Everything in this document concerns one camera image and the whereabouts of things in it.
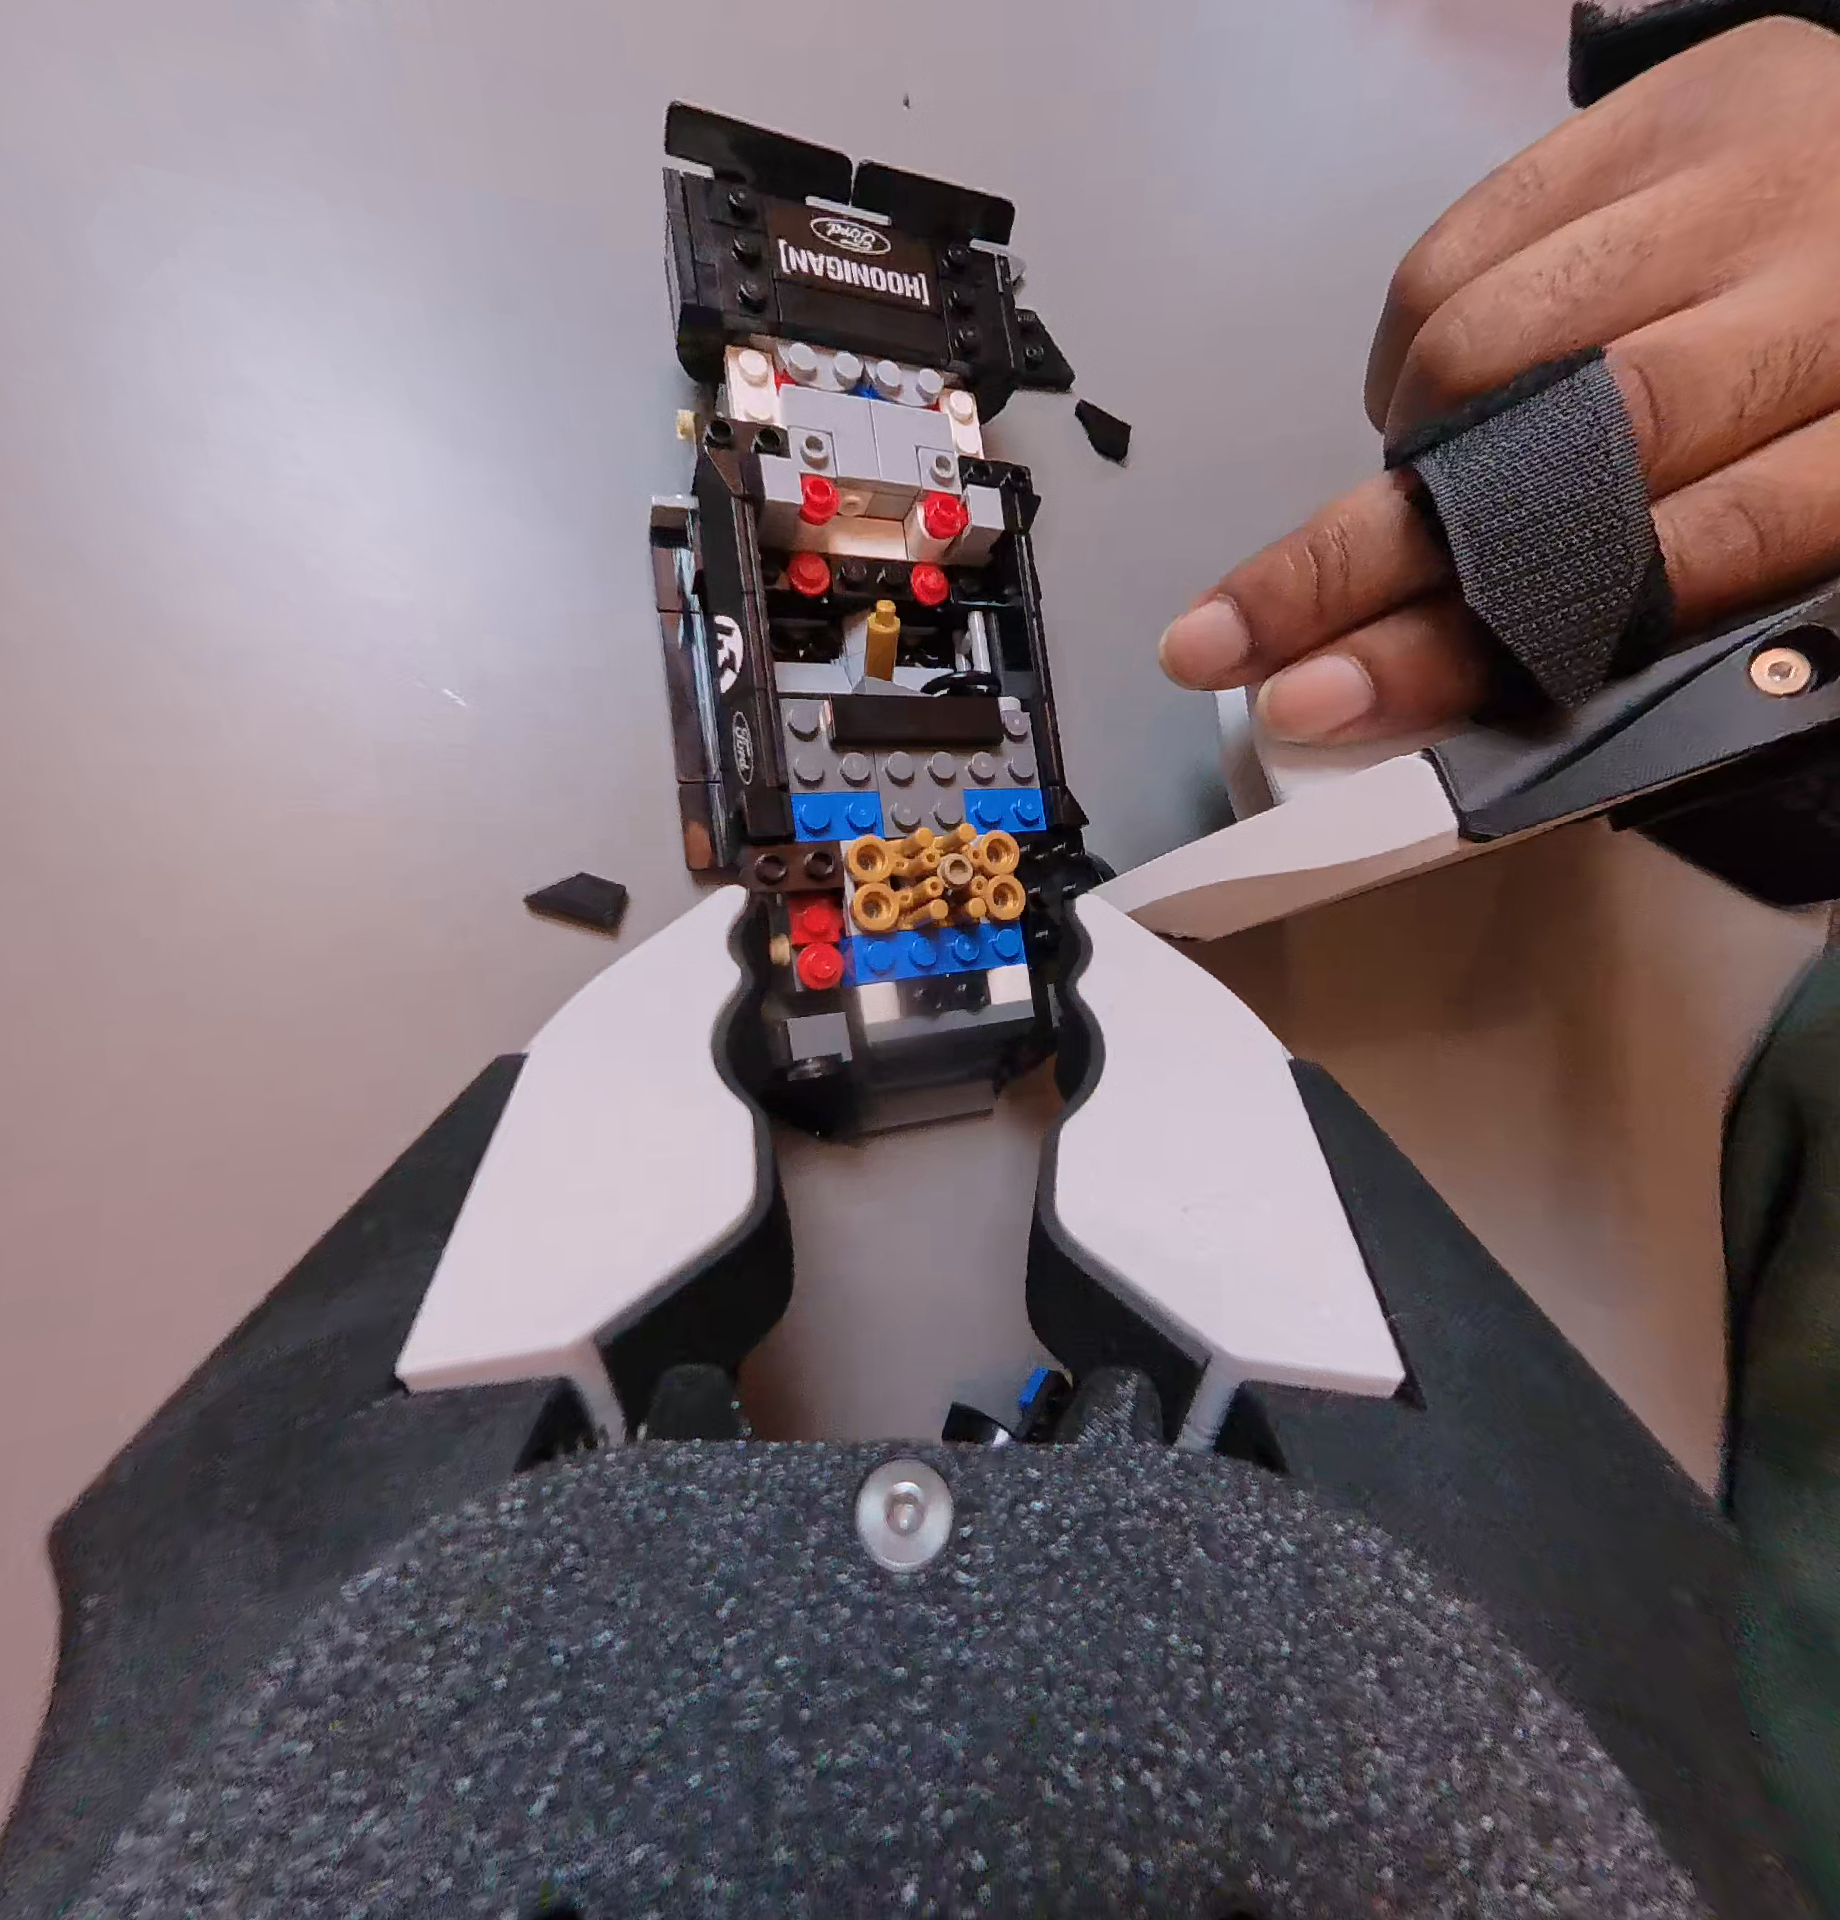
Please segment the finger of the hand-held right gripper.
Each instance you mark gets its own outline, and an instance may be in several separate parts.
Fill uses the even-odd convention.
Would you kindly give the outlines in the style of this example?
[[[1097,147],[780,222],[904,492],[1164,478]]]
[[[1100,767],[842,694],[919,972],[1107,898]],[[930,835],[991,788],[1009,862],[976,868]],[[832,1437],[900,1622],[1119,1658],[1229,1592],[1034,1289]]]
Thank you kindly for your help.
[[[1461,822],[1424,752],[1282,805],[1114,877],[1099,898],[1172,940],[1218,942],[1459,857]]]
[[[1257,734],[1249,691],[1220,691],[1214,702],[1220,728],[1220,773],[1236,818],[1250,818],[1288,805],[1307,788],[1407,754],[1406,737],[1346,748],[1292,747]]]

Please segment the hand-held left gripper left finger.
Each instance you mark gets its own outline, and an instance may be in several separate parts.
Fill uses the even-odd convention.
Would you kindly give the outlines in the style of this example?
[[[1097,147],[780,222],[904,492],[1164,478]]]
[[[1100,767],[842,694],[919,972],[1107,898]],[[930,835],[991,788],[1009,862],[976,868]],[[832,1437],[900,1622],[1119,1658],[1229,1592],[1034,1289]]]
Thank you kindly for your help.
[[[408,1392],[569,1381],[625,1439],[671,1367],[732,1373],[782,1320],[785,1201],[725,1050],[745,910],[707,896],[536,1036],[404,1338]]]

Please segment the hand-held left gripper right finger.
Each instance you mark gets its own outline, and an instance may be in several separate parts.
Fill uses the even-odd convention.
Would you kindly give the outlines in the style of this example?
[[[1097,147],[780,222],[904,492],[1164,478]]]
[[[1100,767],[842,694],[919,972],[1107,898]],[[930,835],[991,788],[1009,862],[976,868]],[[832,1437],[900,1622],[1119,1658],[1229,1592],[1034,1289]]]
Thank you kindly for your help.
[[[1276,1384],[1391,1399],[1402,1354],[1290,1056],[1102,895],[1071,903],[1029,1322],[1080,1381],[1147,1378],[1174,1443]]]

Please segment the lego car model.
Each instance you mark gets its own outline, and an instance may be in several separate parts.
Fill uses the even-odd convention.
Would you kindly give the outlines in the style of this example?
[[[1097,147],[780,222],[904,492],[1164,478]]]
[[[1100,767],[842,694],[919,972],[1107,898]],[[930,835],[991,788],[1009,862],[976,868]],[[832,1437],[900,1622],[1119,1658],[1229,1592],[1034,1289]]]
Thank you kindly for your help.
[[[1071,795],[995,196],[672,104],[667,275],[701,413],[652,514],[687,863],[736,878],[738,1069],[860,1138],[988,1112],[1054,1045]]]

